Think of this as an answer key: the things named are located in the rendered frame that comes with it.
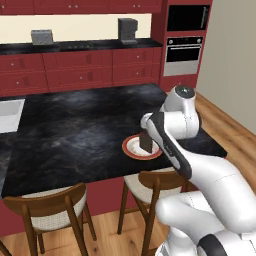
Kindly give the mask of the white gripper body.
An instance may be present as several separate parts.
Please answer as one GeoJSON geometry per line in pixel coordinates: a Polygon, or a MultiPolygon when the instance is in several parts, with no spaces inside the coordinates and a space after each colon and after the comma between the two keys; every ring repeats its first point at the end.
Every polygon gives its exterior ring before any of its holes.
{"type": "Polygon", "coordinates": [[[154,124],[150,119],[151,116],[151,113],[146,113],[142,116],[140,121],[141,128],[147,131],[149,134],[151,134],[154,131],[154,124]]]}

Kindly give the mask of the white plate with red rim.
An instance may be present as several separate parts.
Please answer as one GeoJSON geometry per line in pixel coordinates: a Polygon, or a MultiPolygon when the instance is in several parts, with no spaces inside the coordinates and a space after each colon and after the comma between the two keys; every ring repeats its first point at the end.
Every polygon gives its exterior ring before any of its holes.
{"type": "Polygon", "coordinates": [[[162,154],[162,150],[156,143],[153,143],[152,152],[148,153],[139,146],[139,135],[132,135],[127,137],[122,143],[123,152],[130,158],[136,160],[153,160],[162,154]]]}

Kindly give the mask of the red island counter base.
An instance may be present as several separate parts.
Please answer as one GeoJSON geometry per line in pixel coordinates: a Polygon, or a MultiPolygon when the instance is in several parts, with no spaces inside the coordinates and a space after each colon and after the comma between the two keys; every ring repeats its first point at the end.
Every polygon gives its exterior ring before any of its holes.
{"type": "MultiPolygon", "coordinates": [[[[123,177],[89,183],[87,203],[90,214],[95,216],[119,210],[123,184],[123,177]]],[[[24,231],[22,217],[9,210],[0,199],[0,237],[24,231]]]]}

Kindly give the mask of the grey toaster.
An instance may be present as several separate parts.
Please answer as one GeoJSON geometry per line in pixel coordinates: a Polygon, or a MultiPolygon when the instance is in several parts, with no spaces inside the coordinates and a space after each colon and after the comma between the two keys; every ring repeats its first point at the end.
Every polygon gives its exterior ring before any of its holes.
{"type": "Polygon", "coordinates": [[[53,44],[53,34],[51,30],[32,30],[31,39],[34,45],[53,44]]]}

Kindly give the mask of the wooden stool with cream seat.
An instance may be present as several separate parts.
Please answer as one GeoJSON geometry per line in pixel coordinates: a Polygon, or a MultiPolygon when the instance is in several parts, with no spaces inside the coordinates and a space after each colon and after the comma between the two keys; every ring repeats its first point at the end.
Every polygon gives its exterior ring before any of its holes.
{"type": "Polygon", "coordinates": [[[45,232],[72,227],[82,256],[88,256],[83,235],[83,215],[94,241],[97,240],[88,205],[86,184],[44,191],[24,197],[6,196],[4,204],[23,218],[31,256],[45,253],[45,232]]]}
{"type": "Polygon", "coordinates": [[[141,256],[153,256],[155,249],[149,249],[153,224],[155,220],[155,206],[159,198],[180,192],[192,191],[195,186],[180,176],[173,167],[154,171],[141,171],[139,174],[126,175],[122,192],[117,233],[121,234],[124,215],[132,211],[140,211],[145,221],[145,232],[141,256]],[[128,192],[131,192],[137,208],[126,208],[128,192]]]}

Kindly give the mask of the red tall oven cabinet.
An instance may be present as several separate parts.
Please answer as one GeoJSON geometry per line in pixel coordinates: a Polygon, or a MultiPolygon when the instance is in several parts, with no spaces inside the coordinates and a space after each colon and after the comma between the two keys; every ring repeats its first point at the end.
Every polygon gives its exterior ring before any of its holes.
{"type": "Polygon", "coordinates": [[[211,7],[212,7],[213,0],[167,0],[167,6],[166,6],[166,17],[165,17],[165,32],[163,37],[163,53],[162,53],[162,70],[161,70],[161,76],[160,76],[160,87],[168,92],[170,91],[174,86],[176,85],[185,85],[192,88],[196,87],[198,74],[200,71],[200,65],[204,50],[204,44],[207,34],[207,28],[208,28],[208,22],[205,30],[196,30],[196,31],[167,31],[167,22],[168,22],[168,10],[170,5],[209,5],[210,11],[208,16],[208,21],[210,17],[211,7]],[[192,37],[192,36],[202,36],[203,37],[203,44],[199,59],[199,66],[196,74],[191,75],[178,75],[178,76],[167,76],[165,77],[163,75],[164,72],[164,63],[165,63],[165,56],[166,56],[166,45],[167,45],[167,39],[170,37],[192,37]]]}

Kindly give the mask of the silver oven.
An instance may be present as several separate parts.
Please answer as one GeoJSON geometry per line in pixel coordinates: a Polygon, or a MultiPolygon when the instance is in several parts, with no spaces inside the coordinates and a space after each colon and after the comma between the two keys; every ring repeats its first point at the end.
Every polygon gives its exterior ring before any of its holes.
{"type": "Polygon", "coordinates": [[[196,74],[203,44],[203,37],[170,37],[167,39],[163,75],[196,74]]]}

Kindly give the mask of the red lower cupboard run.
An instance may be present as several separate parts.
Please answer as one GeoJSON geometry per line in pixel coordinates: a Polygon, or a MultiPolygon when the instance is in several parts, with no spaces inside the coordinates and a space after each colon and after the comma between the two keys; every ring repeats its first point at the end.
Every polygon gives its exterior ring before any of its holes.
{"type": "Polygon", "coordinates": [[[156,83],[159,47],[0,56],[0,96],[156,83]]]}

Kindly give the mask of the red cupboard run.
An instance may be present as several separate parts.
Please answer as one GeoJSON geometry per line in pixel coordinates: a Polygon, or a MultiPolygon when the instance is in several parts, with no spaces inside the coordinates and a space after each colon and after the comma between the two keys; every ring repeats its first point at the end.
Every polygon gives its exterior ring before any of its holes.
{"type": "Polygon", "coordinates": [[[0,96],[156,83],[159,47],[0,56],[0,96]]]}
{"type": "Polygon", "coordinates": [[[162,0],[0,0],[0,15],[156,13],[161,5],[162,0]]]}

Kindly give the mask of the grey coffee machine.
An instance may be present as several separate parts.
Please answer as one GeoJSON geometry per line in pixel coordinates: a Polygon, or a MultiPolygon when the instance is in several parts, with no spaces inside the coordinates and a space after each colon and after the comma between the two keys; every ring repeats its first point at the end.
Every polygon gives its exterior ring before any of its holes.
{"type": "Polygon", "coordinates": [[[135,33],[138,30],[138,21],[133,18],[118,19],[118,40],[123,44],[136,44],[135,33]]]}

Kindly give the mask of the black hob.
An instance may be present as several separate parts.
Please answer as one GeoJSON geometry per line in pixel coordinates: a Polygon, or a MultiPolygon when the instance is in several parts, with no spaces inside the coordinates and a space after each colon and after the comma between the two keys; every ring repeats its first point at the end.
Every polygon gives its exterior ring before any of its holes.
{"type": "Polygon", "coordinates": [[[61,51],[71,51],[71,50],[86,50],[86,49],[92,49],[94,45],[91,42],[86,41],[67,41],[67,42],[61,42],[59,44],[61,51]]]}

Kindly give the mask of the black microwave oven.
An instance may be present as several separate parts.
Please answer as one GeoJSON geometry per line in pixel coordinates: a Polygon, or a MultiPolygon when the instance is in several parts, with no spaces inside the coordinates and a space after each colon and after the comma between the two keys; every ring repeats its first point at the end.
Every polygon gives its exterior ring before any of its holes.
{"type": "Polygon", "coordinates": [[[170,5],[167,31],[205,30],[209,11],[209,5],[170,5]]]}

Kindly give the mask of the red upper cupboard run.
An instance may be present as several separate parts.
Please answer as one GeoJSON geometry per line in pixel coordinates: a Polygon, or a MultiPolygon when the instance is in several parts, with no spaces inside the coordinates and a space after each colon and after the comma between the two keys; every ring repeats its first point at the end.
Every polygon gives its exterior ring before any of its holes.
{"type": "Polygon", "coordinates": [[[161,5],[162,0],[0,0],[0,15],[156,13],[161,5]]]}

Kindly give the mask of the white sink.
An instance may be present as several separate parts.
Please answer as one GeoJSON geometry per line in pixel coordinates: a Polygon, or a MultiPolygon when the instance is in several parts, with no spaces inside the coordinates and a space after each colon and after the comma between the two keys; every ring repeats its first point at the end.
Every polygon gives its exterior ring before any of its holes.
{"type": "Polygon", "coordinates": [[[18,130],[24,103],[24,99],[0,102],[0,134],[18,130]]]}

